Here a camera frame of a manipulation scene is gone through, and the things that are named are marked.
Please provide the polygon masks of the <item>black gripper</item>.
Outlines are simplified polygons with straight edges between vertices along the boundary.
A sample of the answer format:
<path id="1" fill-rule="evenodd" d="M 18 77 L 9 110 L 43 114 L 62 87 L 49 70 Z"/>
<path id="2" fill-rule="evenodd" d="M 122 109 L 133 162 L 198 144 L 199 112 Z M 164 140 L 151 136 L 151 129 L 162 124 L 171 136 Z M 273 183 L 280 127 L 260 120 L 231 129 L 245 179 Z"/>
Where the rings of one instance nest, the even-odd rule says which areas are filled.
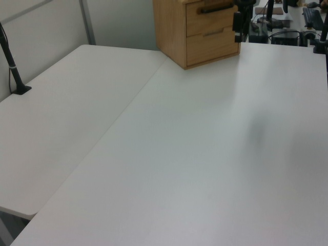
<path id="1" fill-rule="evenodd" d="M 240 43 L 242 42 L 242 37 L 247 38 L 251 21 L 251 11 L 245 8 L 256 4 L 256 0 L 234 0 L 234 4 L 238 6 L 239 12 L 234 12 L 232 30 L 235 32 L 235 42 Z"/>

